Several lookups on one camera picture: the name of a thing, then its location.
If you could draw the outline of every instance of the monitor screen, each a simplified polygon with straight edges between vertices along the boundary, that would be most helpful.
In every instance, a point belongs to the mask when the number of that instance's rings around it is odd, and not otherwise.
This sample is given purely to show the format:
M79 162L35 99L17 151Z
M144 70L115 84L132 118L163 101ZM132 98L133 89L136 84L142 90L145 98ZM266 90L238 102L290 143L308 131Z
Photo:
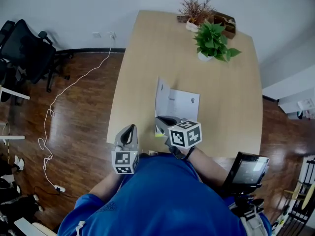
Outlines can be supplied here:
M256 184L263 174L267 162L242 160L232 181L239 184Z

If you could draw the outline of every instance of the white pot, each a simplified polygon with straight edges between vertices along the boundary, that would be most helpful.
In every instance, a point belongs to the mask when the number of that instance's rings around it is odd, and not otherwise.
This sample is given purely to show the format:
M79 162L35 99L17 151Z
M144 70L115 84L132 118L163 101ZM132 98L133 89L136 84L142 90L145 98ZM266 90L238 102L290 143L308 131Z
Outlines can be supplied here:
M190 23L189 21L186 22L186 29L192 32L198 32L198 26L193 23Z
M198 53L198 58L202 61L209 61L213 58L213 56L204 56L201 52Z

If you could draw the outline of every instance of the green plant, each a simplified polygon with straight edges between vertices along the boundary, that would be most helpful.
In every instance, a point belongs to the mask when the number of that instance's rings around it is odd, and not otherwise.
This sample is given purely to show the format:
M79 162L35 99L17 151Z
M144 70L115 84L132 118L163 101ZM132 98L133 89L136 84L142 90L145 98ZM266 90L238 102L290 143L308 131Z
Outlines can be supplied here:
M198 0L182 0L182 9L178 12L189 18L189 22L195 25L202 24L205 19L211 17L215 11L213 7L209 5L210 0L205 0L203 3L199 3Z
M218 60L230 61L231 57L234 57L241 53L241 51L226 47L227 37L222 35L224 31L223 26L220 24L210 24L207 20L199 27L196 37L197 41L197 53L201 52L204 56L213 56Z

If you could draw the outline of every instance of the potted plant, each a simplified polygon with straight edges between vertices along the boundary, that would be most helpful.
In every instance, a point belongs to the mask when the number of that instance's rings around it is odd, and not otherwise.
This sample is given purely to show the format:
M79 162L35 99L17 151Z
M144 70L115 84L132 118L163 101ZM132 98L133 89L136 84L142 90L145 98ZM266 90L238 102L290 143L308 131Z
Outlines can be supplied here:
M218 60L230 61L241 53L241 51L226 47L227 38L222 35L224 27L221 24L210 24L207 20L199 27L196 37L198 58L202 61L208 61L215 57Z
M205 0L203 3L199 3L198 0L183 0L181 3L183 8L178 11L188 18L186 29L197 32L198 26L213 15L214 9L209 2L210 0Z

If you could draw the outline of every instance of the wooden floor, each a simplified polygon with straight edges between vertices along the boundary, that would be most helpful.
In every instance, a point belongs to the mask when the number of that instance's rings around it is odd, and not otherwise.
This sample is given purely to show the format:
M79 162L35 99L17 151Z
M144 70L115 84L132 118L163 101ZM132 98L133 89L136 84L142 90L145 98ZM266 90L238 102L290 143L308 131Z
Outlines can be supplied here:
M10 143L11 163L14 155L25 160L25 170L16 176L23 193L33 193L39 186L50 193L54 188L43 172L44 157L37 143L44 138L43 122L49 105L63 88L75 82L81 75L96 67L106 57L103 53L76 54L65 69L71 79L54 79L52 92L45 91L45 81L29 85L30 101L21 106L10 102L0 105L0 120L9 120L11 135L25 135L24 141ZM55 117L47 118L47 147L54 154L47 165L47 175L53 184L66 188L66 194L80 196L87 193L111 170L111 144L106 143L108 121L116 81L123 59L122 54L111 57L97 69L58 98L53 106ZM263 101L263 132L261 154L270 157L270 169L257 196L265 199L265 211L269 219L275 219L281 207L279 199L284 189L295 187L302 157L312 154L310 142L311 122L290 121L276 103ZM4 145L1 153L6 154ZM225 167L231 160L218 159ZM75 198L64 195L48 195L36 189L44 212L36 217L53 229L73 209Z

